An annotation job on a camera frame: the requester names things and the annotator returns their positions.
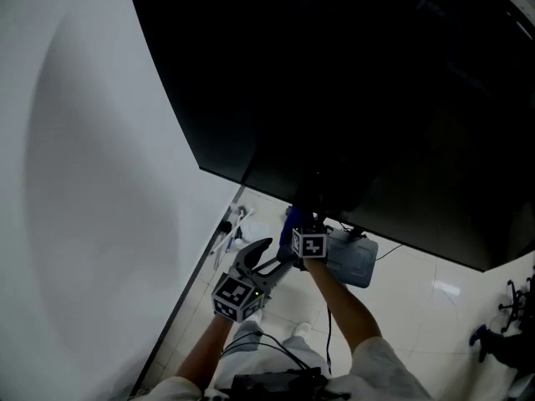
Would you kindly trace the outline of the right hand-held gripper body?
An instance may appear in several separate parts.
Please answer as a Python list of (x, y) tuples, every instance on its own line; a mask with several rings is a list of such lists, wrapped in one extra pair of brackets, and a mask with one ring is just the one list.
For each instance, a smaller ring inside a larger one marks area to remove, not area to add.
[(306, 271), (305, 260), (327, 261), (327, 230), (323, 224), (310, 224), (293, 228), (292, 252), (297, 257), (296, 267)]

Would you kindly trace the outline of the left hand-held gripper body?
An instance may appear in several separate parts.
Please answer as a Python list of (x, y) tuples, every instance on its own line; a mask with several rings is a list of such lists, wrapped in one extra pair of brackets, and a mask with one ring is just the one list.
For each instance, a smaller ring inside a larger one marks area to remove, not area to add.
[(263, 277), (256, 273), (261, 265), (246, 268), (243, 258), (242, 250), (238, 252), (228, 272), (222, 273), (211, 294), (214, 313), (234, 322), (243, 322), (261, 310), (271, 300), (272, 290), (291, 270)]

